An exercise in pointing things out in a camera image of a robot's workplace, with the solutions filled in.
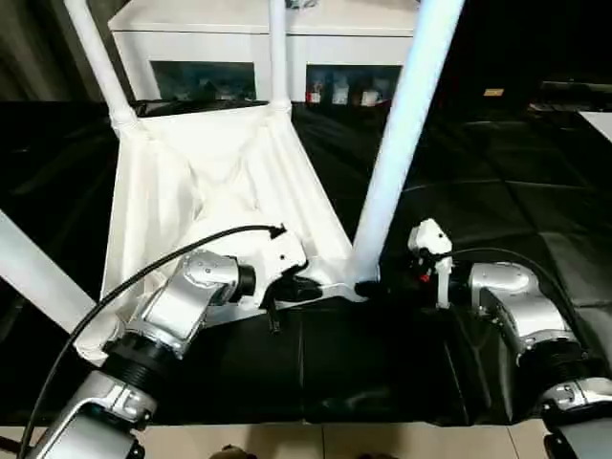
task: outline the floor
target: floor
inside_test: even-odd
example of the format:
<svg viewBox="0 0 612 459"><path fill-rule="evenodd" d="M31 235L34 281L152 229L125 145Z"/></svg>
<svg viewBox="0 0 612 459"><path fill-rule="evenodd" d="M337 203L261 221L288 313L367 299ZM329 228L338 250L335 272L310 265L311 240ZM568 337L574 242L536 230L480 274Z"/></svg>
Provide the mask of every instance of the floor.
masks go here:
<svg viewBox="0 0 612 459"><path fill-rule="evenodd" d="M17 438L19 427L0 427ZM439 428L427 424L151 427L141 438L147 459L207 459L235 445L259 459L356 459L365 452L398 459L546 459L544 426ZM0 452L0 459L14 456Z"/></svg>

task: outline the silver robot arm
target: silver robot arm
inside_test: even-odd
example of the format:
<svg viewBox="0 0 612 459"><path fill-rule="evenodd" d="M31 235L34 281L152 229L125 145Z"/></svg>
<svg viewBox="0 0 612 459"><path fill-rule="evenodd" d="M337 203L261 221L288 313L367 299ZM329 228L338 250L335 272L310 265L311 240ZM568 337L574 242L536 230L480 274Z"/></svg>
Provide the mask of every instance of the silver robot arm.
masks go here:
<svg viewBox="0 0 612 459"><path fill-rule="evenodd" d="M288 236L277 239L276 247L295 249ZM305 262L301 248L290 257L281 257L277 273L262 273L259 285L267 288ZM232 257L205 250L185 255L175 273L137 309L123 336L107 346L106 362L88 376L27 457L143 458L133 431L146 427L208 308L253 295L257 281L252 266Z"/></svg>
<svg viewBox="0 0 612 459"><path fill-rule="evenodd" d="M542 293L534 272L515 263L474 263L454 270L450 257L439 256L451 245L431 219L412 230L408 246L420 265L430 266L427 279L429 274L437 278L437 307L451 307L454 286L474 316L498 327L517 371L538 394L536 403L551 431L545 439L549 457L612 457L612 381L556 303Z"/></svg>

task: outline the black plastic sheet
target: black plastic sheet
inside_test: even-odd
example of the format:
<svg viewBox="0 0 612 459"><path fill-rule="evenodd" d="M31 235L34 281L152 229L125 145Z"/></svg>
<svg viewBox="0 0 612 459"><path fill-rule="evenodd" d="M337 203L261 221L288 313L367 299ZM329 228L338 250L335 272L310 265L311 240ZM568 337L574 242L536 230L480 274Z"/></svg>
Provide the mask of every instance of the black plastic sheet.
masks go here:
<svg viewBox="0 0 612 459"><path fill-rule="evenodd" d="M223 104L143 104L155 116ZM98 295L117 141L105 107L0 107L0 208L92 297ZM317 174L353 237L386 109L294 107ZM480 112L427 121L383 258L433 217L456 248L519 251L558 275L589 344L612 359L612 145L577 114ZM474 260L500 260L474 254ZM410 298L342 299L205 331L155 420L163 424L429 421L508 424L533 413L489 325ZM65 334L0 285L0 423L22 424ZM48 422L90 365L73 353L44 410Z"/></svg>

